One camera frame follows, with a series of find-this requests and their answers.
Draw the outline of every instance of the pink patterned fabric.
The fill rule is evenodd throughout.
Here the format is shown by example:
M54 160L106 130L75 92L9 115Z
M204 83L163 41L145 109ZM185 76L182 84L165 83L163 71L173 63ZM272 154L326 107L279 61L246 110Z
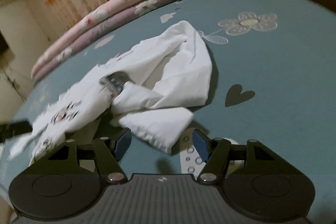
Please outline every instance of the pink patterned fabric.
M34 83L42 80L46 75L57 68L61 63L85 49L88 45L95 42L105 34L127 24L128 22L137 19L138 17L155 10L176 0L146 0L140 4L127 8L107 20L99 23L91 28L80 37L78 37L71 45L63 50L59 55L54 57L50 62L45 64L34 76Z
M121 10L124 10L140 1L142 0L109 0L90 14L86 15L80 22L68 30L44 52L44 54L35 63L31 71L31 77L33 78L36 72L40 70L49 60L64 50L85 31L89 30L108 17L113 16Z

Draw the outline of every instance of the gray plastic base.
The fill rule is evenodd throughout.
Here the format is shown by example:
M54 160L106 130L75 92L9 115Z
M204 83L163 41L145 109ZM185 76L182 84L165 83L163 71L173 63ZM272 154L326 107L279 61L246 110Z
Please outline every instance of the gray plastic base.
M20 217L14 223L46 222ZM237 213L225 202L217 187L200 185L188 174L135 174L126 184L107 187L100 200L82 214L53 223L266 224ZM286 224L309 222L300 218Z

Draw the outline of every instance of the blue bedsheet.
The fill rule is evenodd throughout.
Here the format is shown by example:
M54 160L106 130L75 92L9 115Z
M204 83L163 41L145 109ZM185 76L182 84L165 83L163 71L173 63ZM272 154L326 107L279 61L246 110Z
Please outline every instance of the blue bedsheet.
M275 14L277 18L268 19L275 21L277 28L271 22L265 23L264 29L254 26L247 32L255 24L253 18L241 19L250 21L241 22L246 28L235 32L218 25L225 19L238 19L245 11ZM209 100L206 106L193 108L194 125L205 128L210 137L228 137L241 144L258 139L267 145L313 181L316 198L310 220L335 221L336 16L307 0L184 0L152 11L112 32L115 36L106 45L95 49L111 34L60 65L38 84L15 119L28 117L32 122L47 103L57 100L94 65L159 35L180 20L201 31L213 61ZM231 36L226 31L246 33ZM223 44L225 38L228 43L224 45L208 41ZM255 96L225 107L227 91L235 84L243 91L254 91ZM33 147L31 144L8 162L12 143L6 142L0 161L0 194L5 198L11 180L28 166ZM174 155L168 156L133 137L121 167L128 175L180 173L177 147Z

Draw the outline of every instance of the screw head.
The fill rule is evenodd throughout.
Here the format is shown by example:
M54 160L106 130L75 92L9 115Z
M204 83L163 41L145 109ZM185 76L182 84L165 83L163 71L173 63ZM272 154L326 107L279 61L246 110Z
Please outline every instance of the screw head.
M204 182L211 182L217 179L217 176L212 173L204 173L199 178Z
M108 180L111 181L111 182L120 181L120 180L124 179L124 177L125 177L124 174L118 173L118 172L111 173L107 176Z

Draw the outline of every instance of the crumpled white fabric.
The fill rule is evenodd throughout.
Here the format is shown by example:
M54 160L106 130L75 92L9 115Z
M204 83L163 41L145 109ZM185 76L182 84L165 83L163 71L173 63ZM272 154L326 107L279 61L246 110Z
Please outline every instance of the crumpled white fabric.
M111 105L113 124L130 128L138 138L170 153L193 118L185 107L204 105L207 100L211 70L204 41L188 22L181 21L92 68L36 118L31 135L11 147L10 159L42 132L31 155L33 163L64 142L66 132L79 130ZM125 83L113 99L99 80L116 71L128 73L132 82Z

